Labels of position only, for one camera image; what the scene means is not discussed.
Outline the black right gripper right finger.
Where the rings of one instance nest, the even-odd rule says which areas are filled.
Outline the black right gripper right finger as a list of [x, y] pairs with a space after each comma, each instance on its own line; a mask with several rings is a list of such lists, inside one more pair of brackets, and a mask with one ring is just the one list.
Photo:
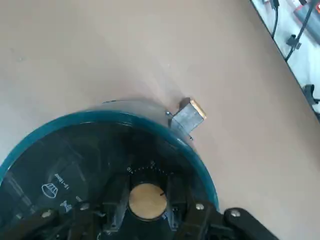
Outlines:
[[174, 240], [276, 240], [277, 237], [247, 210], [218, 212], [215, 205], [193, 196], [181, 177], [167, 179], [165, 215]]

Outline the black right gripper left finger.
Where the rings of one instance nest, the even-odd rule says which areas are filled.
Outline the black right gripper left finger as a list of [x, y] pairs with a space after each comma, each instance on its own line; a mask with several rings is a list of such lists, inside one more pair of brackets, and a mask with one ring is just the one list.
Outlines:
[[75, 203], [66, 213], [43, 208], [0, 233], [2, 240], [101, 240], [117, 233], [125, 217], [130, 177], [116, 175], [101, 193]]

